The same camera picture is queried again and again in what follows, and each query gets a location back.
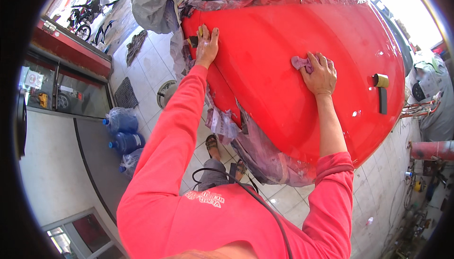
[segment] dirty rag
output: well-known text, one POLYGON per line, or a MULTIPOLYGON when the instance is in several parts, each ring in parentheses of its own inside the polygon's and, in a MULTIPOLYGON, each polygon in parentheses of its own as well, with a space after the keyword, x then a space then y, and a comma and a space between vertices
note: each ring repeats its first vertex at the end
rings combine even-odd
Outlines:
MULTIPOLYGON (((318 58, 318 56, 315 56, 315 58, 317 59, 317 61, 320 62, 320 59, 318 58)), ((308 74, 312 74, 312 72, 314 71, 314 67, 312 66, 312 63, 310 62, 309 58, 303 59, 299 56, 293 56, 292 57, 292 66, 295 67, 295 69, 297 69, 297 70, 299 70, 299 69, 301 69, 301 67, 305 66, 306 72, 308 74)))
POLYGON ((129 67, 133 63, 134 58, 140 52, 142 44, 145 41, 148 33, 146 30, 142 30, 139 34, 133 36, 131 42, 126 46, 128 48, 128 55, 126 55, 126 65, 129 67))

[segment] motorcycle wheel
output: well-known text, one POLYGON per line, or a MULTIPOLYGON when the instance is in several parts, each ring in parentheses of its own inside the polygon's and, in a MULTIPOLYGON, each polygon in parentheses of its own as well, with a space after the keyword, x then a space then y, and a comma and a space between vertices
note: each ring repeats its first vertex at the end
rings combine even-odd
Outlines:
POLYGON ((81 25, 76 30, 75 34, 77 37, 79 37, 85 41, 88 41, 88 39, 90 38, 90 35, 91 35, 91 28, 89 25, 81 25))

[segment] red car hood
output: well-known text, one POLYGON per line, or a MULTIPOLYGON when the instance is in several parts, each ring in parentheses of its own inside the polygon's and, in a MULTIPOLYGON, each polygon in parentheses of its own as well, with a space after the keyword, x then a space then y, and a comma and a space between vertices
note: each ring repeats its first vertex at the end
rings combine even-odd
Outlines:
POLYGON ((334 107, 355 167, 380 145, 404 104, 404 65, 399 47, 369 3, 253 6, 195 11, 183 20, 185 38, 205 23, 220 30, 219 53, 207 81, 215 105, 231 109, 241 127, 235 98, 274 145, 315 164, 319 119, 314 95, 290 59, 321 52, 337 70, 334 107), (379 113, 372 75, 389 77, 388 114, 379 113))

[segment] car wheel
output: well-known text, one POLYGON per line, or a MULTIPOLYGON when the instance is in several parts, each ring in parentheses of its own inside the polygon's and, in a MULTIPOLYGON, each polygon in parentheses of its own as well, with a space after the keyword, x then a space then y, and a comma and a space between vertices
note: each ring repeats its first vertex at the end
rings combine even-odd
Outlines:
POLYGON ((69 97, 64 93, 59 92, 57 96, 57 111, 69 113, 70 106, 71 102, 69 97))

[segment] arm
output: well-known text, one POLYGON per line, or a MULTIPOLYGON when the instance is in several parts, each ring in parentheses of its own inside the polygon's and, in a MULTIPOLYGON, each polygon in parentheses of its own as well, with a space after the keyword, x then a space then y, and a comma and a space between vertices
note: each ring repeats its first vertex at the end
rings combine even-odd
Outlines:
POLYGON ((349 258, 353 164, 331 97, 337 72, 334 63, 320 53, 317 53, 320 62, 311 53, 308 56, 314 71, 308 74, 304 67, 299 70, 317 102, 321 158, 316 167, 315 189, 309 196, 310 212, 302 230, 319 254, 349 258))
POLYGON ((203 28, 196 65, 181 81, 160 115, 122 202, 138 194, 179 194, 181 179, 195 149, 207 87, 207 69, 218 52, 219 30, 213 30, 211 39, 207 27, 203 28))

